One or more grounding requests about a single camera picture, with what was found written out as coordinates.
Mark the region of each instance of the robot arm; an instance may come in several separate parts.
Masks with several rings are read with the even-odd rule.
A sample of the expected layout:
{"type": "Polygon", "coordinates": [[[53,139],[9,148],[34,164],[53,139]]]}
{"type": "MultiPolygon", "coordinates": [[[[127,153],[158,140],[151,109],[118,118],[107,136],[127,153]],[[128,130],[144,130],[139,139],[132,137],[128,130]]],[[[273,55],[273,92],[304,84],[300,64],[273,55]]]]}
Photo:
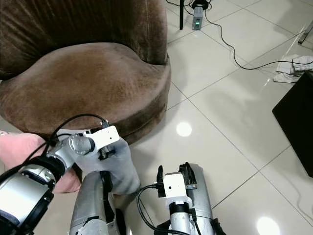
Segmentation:
{"type": "Polygon", "coordinates": [[[93,134],[72,135],[46,156],[29,161],[19,172],[0,182],[1,234],[32,234],[53,199],[60,178],[81,158],[98,158],[99,150],[119,140],[114,126],[93,134]]]}

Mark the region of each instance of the white tile floor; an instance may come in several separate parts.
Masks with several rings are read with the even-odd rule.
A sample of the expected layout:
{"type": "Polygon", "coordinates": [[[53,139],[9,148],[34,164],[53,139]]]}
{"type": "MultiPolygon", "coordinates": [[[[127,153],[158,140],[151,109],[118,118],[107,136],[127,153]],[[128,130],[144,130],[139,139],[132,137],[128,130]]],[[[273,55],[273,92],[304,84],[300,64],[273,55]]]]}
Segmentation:
{"type": "MultiPolygon", "coordinates": [[[[194,32],[192,18],[185,15],[180,31],[178,8],[166,7],[172,84],[164,120],[131,146],[142,185],[155,180],[160,164],[172,172],[184,161],[198,163],[213,214],[227,234],[313,234],[313,178],[271,113],[291,85],[272,82],[276,65],[239,69],[217,27],[205,23],[194,32]]],[[[313,20],[312,0],[212,0],[212,7],[208,18],[223,26],[242,65],[257,66],[287,54],[313,55],[313,32],[302,46],[297,43],[313,20]]],[[[1,118],[0,129],[16,130],[1,118]]],[[[56,195],[37,234],[66,234],[75,197],[56,195]]],[[[143,202],[155,224],[168,219],[156,192],[145,194],[143,202]]],[[[129,234],[153,234],[134,202],[126,221],[129,234]]]]}

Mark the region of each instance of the brown armchair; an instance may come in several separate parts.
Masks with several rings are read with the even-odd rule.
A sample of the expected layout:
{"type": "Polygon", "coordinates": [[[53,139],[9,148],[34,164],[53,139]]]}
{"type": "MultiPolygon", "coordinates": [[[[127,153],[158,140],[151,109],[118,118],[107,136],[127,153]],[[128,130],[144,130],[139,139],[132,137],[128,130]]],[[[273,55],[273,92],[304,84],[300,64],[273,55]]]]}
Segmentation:
{"type": "Polygon", "coordinates": [[[47,137],[93,113],[132,143],[166,109],[166,34],[163,0],[0,0],[0,114],[47,137]]]}

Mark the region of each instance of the pink pillow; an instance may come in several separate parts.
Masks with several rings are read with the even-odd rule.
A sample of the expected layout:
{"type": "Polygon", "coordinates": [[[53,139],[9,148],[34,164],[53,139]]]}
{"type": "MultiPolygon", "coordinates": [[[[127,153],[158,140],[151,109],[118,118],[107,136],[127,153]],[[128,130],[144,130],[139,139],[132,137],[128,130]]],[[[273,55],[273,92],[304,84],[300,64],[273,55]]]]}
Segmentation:
{"type": "MultiPolygon", "coordinates": [[[[40,136],[30,133],[6,133],[0,131],[0,159],[4,165],[11,169],[21,164],[37,147],[44,143],[40,136]]],[[[44,147],[34,154],[39,156],[44,147]]],[[[75,192],[80,188],[80,181],[73,169],[70,169],[56,184],[53,192],[75,192]]]]}

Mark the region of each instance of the black stand leg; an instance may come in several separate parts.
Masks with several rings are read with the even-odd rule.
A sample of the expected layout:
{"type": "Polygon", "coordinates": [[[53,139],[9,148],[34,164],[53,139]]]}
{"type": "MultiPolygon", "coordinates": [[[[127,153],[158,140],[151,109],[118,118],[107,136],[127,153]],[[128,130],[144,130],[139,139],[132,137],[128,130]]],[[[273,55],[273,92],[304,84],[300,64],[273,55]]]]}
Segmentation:
{"type": "Polygon", "coordinates": [[[179,4],[179,29],[182,30],[184,24],[184,0],[180,0],[179,4]]]}

